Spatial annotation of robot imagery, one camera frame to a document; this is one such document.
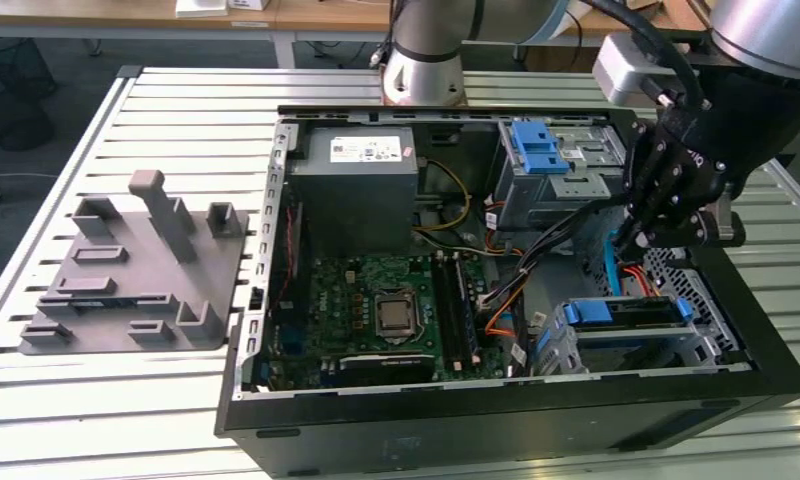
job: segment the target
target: robotic hand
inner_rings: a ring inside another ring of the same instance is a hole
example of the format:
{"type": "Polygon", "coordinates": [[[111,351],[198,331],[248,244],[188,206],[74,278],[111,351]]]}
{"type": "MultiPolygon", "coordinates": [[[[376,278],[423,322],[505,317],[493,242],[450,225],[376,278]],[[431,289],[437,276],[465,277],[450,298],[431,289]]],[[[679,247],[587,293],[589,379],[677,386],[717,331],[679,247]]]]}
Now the robotic hand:
{"type": "Polygon", "coordinates": [[[673,38],[690,46],[690,72],[669,68],[677,59],[662,58],[646,25],[609,36],[599,53],[609,99],[649,95],[661,106],[658,122],[634,125],[614,241],[625,261],[649,247],[741,246],[731,201],[800,131],[800,0],[722,0],[711,18],[710,35],[673,38]]]}

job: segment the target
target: gray mounting plate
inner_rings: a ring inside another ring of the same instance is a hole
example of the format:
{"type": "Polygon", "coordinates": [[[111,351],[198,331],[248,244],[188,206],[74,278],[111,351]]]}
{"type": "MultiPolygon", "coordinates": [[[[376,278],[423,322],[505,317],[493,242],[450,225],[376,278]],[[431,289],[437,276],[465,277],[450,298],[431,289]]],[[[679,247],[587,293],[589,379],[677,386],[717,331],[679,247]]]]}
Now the gray mounting plate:
{"type": "MultiPolygon", "coordinates": [[[[92,243],[83,233],[79,233],[47,295],[59,295],[56,289],[66,278],[110,277],[116,283],[116,290],[112,293],[95,295],[96,297],[172,294],[180,302],[188,303],[196,315],[202,313],[204,302],[210,301],[222,323],[218,333],[207,339],[194,338],[191,341],[182,328],[176,326],[176,311],[150,313],[138,308],[94,309],[78,316],[48,316],[39,312],[31,327],[47,327],[58,322],[71,331],[71,341],[42,342],[44,344],[34,345],[24,340],[20,345],[22,353],[52,355],[212,350],[223,345],[246,235],[214,238],[206,221],[206,212],[190,214],[196,226],[195,232],[190,235],[198,253],[196,261],[179,264],[151,224],[150,214],[126,212],[122,213],[120,219],[107,219],[107,227],[114,235],[114,240],[107,244],[124,247],[128,252],[127,261],[79,264],[75,260],[78,250],[103,245],[100,241],[92,243]],[[171,338],[168,341],[138,343],[128,335],[131,322],[156,320],[166,322],[171,330],[171,338]]],[[[246,212],[238,212],[238,219],[246,233],[248,221],[246,212]]]]}

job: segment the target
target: aluminum table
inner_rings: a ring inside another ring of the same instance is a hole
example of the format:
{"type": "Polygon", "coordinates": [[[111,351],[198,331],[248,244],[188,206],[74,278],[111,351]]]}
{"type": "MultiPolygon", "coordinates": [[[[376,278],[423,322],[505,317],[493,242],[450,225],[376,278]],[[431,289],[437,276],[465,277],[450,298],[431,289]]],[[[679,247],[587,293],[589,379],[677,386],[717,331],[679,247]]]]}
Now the aluminum table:
{"type": "MultiPolygon", "coordinates": [[[[589,75],[469,73],[466,83],[473,106],[610,107],[589,75]]],[[[122,210],[142,209],[128,180],[135,169],[154,168],[188,207],[231,201],[258,215],[276,107],[378,105],[379,94],[370,71],[146,68],[116,80],[0,277],[0,479],[267,478],[234,442],[214,436],[227,347],[28,357],[19,335],[78,233],[67,215],[83,196],[110,194],[122,210]]],[[[729,253],[800,362],[800,188],[777,163],[753,175],[737,210],[750,241],[729,253]]],[[[247,253],[255,249],[247,242],[247,253]]],[[[242,265],[247,280],[251,262],[242,265]]],[[[234,306],[247,305],[248,288],[236,287],[234,306]]],[[[598,473],[623,480],[800,479],[800,400],[665,451],[383,476],[598,473]]]]}

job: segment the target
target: yellow wire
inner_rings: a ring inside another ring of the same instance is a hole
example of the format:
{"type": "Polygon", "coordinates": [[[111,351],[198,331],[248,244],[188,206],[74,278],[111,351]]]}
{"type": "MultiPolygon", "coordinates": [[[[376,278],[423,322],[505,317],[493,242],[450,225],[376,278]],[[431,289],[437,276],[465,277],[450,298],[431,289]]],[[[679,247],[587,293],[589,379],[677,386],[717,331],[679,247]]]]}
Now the yellow wire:
{"type": "Polygon", "coordinates": [[[459,188],[463,190],[463,196],[466,198],[466,207],[463,208],[463,213],[457,218],[457,220],[454,220],[449,223],[443,223],[442,225],[431,225],[427,227],[425,227],[425,226],[415,227],[413,230],[415,230],[418,232],[422,232],[422,231],[433,232],[435,230],[447,230],[449,228],[453,228],[457,225],[459,225],[461,223],[463,223],[463,221],[466,220],[466,217],[469,217],[469,212],[471,212],[471,194],[469,193],[469,188],[466,187],[466,184],[459,179],[457,174],[451,171],[451,169],[449,167],[446,167],[442,162],[439,162],[438,160],[433,160],[433,159],[429,159],[427,161],[439,165],[439,167],[442,167],[442,169],[445,170],[445,173],[449,174],[449,176],[454,179],[454,181],[459,185],[459,188]]]}

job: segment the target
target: white box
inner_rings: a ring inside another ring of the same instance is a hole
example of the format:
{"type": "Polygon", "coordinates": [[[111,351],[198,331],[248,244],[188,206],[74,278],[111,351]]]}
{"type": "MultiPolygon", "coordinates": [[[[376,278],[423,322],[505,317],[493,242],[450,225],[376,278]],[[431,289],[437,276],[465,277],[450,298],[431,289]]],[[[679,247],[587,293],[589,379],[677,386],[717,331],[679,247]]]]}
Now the white box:
{"type": "Polygon", "coordinates": [[[247,10],[263,10],[270,5],[270,0],[228,0],[231,8],[244,8],[247,10]]]}
{"type": "Polygon", "coordinates": [[[228,15],[226,0],[178,0],[175,16],[178,18],[224,17],[228,15]]]}

